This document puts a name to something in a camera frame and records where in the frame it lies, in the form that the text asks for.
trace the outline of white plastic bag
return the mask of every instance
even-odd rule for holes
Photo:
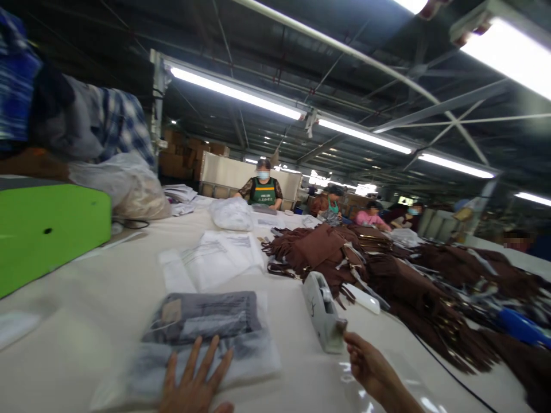
[[[116,217],[155,220],[172,215],[159,179],[136,154],[119,153],[97,165],[70,162],[68,166],[71,181],[104,191],[111,197]]]
[[[232,231],[252,231],[251,207],[243,198],[214,200],[209,206],[216,226]]]
[[[163,321],[166,306],[172,306],[175,302],[181,308],[183,322]],[[230,348],[234,349],[234,357],[221,388],[245,381],[257,381],[279,372],[281,360],[266,320],[265,293],[169,294],[154,313],[143,336],[142,341],[148,342],[142,342],[127,352],[120,364],[100,382],[92,397],[90,411],[158,407],[170,354],[173,351],[178,353],[178,385],[193,341],[199,335],[204,340],[195,373],[201,366],[211,338],[220,336],[220,344],[207,378],[215,372],[224,354]]]

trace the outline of plaid fabric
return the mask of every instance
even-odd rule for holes
[[[0,150],[28,140],[33,80],[41,67],[21,20],[0,7]]]
[[[92,93],[92,131],[103,145],[96,160],[103,162],[119,152],[137,153],[153,166],[153,146],[142,106],[129,93],[88,85]]]

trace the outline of packaged garment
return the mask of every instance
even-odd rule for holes
[[[232,231],[252,231],[251,207],[243,198],[214,200],[208,208],[216,226]]]
[[[250,267],[263,267],[258,242],[251,233],[205,231],[194,248],[159,254],[168,292],[203,292],[221,285]]]
[[[118,154],[98,165],[70,162],[69,179],[106,192],[111,197],[115,217],[155,220],[172,215],[157,176],[135,154]]]
[[[176,385],[182,377],[193,343],[203,345],[196,370],[212,337],[220,343],[207,379],[224,354],[234,349],[230,368],[221,387],[267,378],[281,370],[281,360],[267,326],[267,295],[253,291],[228,294],[169,294],[143,335],[142,343],[129,352],[99,384],[91,411],[144,410],[161,400],[166,364],[178,353]]]

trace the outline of blue object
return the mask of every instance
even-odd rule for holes
[[[510,336],[532,346],[544,345],[551,349],[551,338],[544,335],[536,323],[522,314],[505,308],[499,312],[498,318]]]

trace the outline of paper label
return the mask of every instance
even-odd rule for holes
[[[161,321],[165,324],[179,322],[182,319],[182,300],[177,299],[162,307]]]

